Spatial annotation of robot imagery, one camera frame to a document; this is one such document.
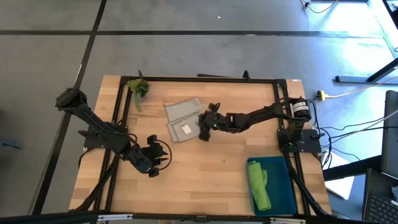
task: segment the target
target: desk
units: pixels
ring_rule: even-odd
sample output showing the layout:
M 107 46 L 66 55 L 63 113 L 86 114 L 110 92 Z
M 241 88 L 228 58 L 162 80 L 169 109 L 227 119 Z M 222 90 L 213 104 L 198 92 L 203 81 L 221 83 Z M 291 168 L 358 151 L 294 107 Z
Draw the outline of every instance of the desk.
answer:
M 113 115 L 120 80 L 120 76 L 103 78 L 95 113 L 104 121 L 110 121 Z M 300 80 L 286 81 L 289 96 L 304 96 Z M 156 134 L 158 139 L 170 145 L 173 160 L 155 178 L 138 173 L 129 162 L 120 162 L 111 211 L 253 216 L 245 163 L 248 157 L 282 155 L 276 135 L 278 120 L 256 124 L 239 134 L 212 131 L 209 142 L 191 139 L 173 144 L 166 127 L 164 104 L 198 97 L 203 108 L 209 103 L 220 102 L 220 113 L 248 113 L 275 102 L 272 85 L 150 80 L 149 83 L 152 86 L 141 106 L 142 111 L 138 112 L 134 103 L 129 106 L 129 132 L 137 135 L 141 146 L 146 146 L 149 135 Z M 121 103 L 119 118 L 123 107 L 124 103 Z M 97 149 L 82 159 L 70 208 L 79 206 L 98 182 L 103 155 L 104 150 Z M 307 188 L 322 208 L 331 213 L 319 161 L 312 154 L 300 155 Z M 100 208 L 104 208 L 107 192 L 105 186 Z M 302 213 L 302 199 L 297 187 L 295 194 L 298 212 Z

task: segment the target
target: black stand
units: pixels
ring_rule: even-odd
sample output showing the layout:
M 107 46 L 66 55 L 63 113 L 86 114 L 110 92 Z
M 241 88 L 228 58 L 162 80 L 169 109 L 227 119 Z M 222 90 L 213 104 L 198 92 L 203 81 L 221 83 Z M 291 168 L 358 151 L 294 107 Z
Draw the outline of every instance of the black stand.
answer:
M 382 78 L 393 72 L 398 68 L 398 58 L 394 59 L 388 65 L 377 71 L 370 77 L 354 77 L 354 76 L 336 76 L 336 82 L 338 83 L 366 83 L 366 84 L 377 84 L 382 82 Z M 398 85 L 398 80 L 391 80 L 386 83 L 390 85 Z
M 366 170 L 369 168 L 380 171 L 380 167 L 381 155 L 324 170 L 323 178 L 325 181 L 336 180 L 344 177 L 365 174 Z

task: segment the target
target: small green plant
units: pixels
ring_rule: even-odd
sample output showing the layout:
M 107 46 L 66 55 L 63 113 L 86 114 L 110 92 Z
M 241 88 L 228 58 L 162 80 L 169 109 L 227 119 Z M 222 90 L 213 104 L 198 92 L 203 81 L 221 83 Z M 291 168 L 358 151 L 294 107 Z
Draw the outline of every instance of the small green plant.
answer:
M 149 91 L 150 84 L 143 79 L 131 80 L 129 88 L 132 93 L 131 97 L 138 111 L 141 112 L 141 103 L 144 101 L 144 96 Z

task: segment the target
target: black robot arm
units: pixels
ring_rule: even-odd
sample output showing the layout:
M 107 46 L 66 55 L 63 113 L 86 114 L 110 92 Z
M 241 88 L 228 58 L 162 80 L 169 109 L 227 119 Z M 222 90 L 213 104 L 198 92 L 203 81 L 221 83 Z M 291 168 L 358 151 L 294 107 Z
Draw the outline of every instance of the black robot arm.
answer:
M 286 105 L 292 105 L 292 114 L 289 116 L 283 113 L 283 107 Z M 199 115 L 199 126 L 200 135 L 199 138 L 204 141 L 209 141 L 210 130 L 220 130 L 228 133 L 240 133 L 249 129 L 252 125 L 267 121 L 272 118 L 282 118 L 289 122 L 287 128 L 287 145 L 280 146 L 282 153 L 285 157 L 289 175 L 294 179 L 300 191 L 304 197 L 308 200 L 308 203 L 317 215 L 329 216 L 321 206 L 312 197 L 309 190 L 305 187 L 305 184 L 300 180 L 293 165 L 290 161 L 289 146 L 297 144 L 302 139 L 302 129 L 304 124 L 311 120 L 311 113 L 309 110 L 308 101 L 303 98 L 286 98 L 283 102 L 279 101 L 273 103 L 270 106 L 265 106 L 262 109 L 250 112 L 248 114 L 243 113 L 227 113 L 226 116 L 218 113 L 220 104 L 210 104 L 209 110 Z
M 105 123 L 95 115 L 87 105 L 87 97 L 76 88 L 66 89 L 57 97 L 55 105 L 59 110 L 73 114 L 86 122 L 95 134 L 101 136 L 105 147 L 110 148 L 120 156 L 124 161 L 129 161 L 139 172 L 149 174 L 149 177 L 155 177 L 159 174 L 159 168 L 156 166 L 166 158 L 160 158 L 167 155 L 163 147 L 157 142 L 156 135 L 148 137 L 149 147 L 140 147 L 135 136 L 128 133 L 116 131 L 111 123 Z

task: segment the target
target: yellow cable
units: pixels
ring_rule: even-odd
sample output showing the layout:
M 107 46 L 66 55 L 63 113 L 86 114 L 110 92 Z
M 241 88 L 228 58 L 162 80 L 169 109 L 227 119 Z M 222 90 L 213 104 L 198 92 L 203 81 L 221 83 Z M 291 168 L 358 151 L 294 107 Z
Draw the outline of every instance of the yellow cable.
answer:
M 334 5 L 338 2 L 338 0 L 334 1 L 329 7 L 327 7 L 326 9 L 324 9 L 324 10 L 322 10 L 322 11 L 320 11 L 320 12 L 314 11 L 314 10 L 311 8 L 310 5 L 305 6 L 305 3 L 306 3 L 306 2 L 305 2 L 304 0 L 301 0 L 301 2 L 302 2 L 302 4 L 303 4 L 304 7 L 309 8 L 312 12 L 314 12 L 314 13 L 323 13 L 323 12 L 325 12 L 326 10 L 330 9 L 332 6 L 334 6 Z
M 386 82 L 389 82 L 389 81 L 391 81 L 391 80 L 394 80 L 394 79 L 396 79 L 396 78 L 398 78 L 398 77 L 390 78 L 389 80 L 386 80 L 386 81 L 384 81 L 384 82 L 380 82 L 380 83 L 375 84 L 375 85 L 371 85 L 371 86 L 368 86 L 368 87 L 360 88 L 360 89 L 358 89 L 358 90 L 349 91 L 349 92 L 347 92 L 347 93 L 343 93 L 343 94 L 336 95 L 336 96 L 329 96 L 329 95 L 325 94 L 325 98 L 337 98 L 337 97 L 341 97 L 341 96 L 346 96 L 346 95 L 349 95 L 349 94 L 352 94 L 352 93 L 356 93 L 356 92 L 358 92 L 358 91 L 366 90 L 366 89 L 371 88 L 371 87 L 375 87 L 375 86 L 382 85 L 382 84 L 384 84 L 384 83 L 386 83 Z

